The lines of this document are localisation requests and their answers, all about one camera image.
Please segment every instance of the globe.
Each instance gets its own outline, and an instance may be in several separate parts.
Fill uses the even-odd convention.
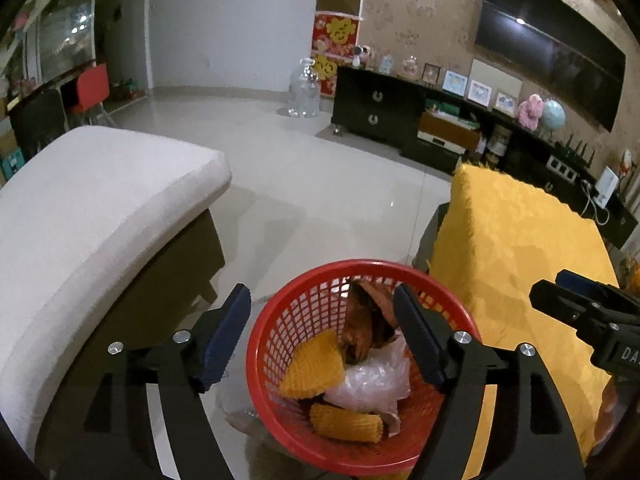
[[[554,132],[564,126],[565,120],[564,110],[558,101],[553,101],[553,99],[545,101],[542,117],[540,117],[540,124],[543,128]]]

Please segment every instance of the chair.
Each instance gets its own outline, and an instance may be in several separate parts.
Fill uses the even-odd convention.
[[[63,85],[60,92],[68,114],[84,116],[89,110],[99,106],[109,126],[117,127],[102,104],[109,97],[109,76],[106,64],[88,68],[78,78]]]
[[[54,89],[24,99],[9,112],[9,117],[25,162],[66,131],[65,111],[60,94]]]

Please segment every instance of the glass bottle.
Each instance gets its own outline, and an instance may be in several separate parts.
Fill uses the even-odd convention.
[[[391,71],[394,67],[394,57],[387,50],[385,55],[380,60],[380,66],[378,67],[378,72],[385,75],[391,75]]]
[[[310,57],[300,60],[291,74],[289,84],[289,115],[291,117],[315,117],[320,111],[320,81],[313,69],[316,61]]]

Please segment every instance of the metal screw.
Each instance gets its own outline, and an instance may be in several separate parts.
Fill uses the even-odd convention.
[[[460,330],[453,335],[453,339],[455,339],[460,344],[466,345],[468,343],[471,343],[471,334]]]
[[[178,330],[173,337],[174,342],[178,344],[186,343],[189,339],[191,339],[191,332],[188,330]]]
[[[522,343],[520,345],[520,351],[526,355],[527,357],[532,357],[536,354],[536,348],[535,346],[529,344],[529,343]]]
[[[116,355],[122,352],[123,349],[123,343],[121,343],[120,341],[114,341],[107,347],[107,352],[109,352],[111,355]]]

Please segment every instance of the black chair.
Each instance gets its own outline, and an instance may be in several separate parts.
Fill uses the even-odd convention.
[[[65,109],[55,89],[23,99],[9,117],[25,162],[66,132]]]

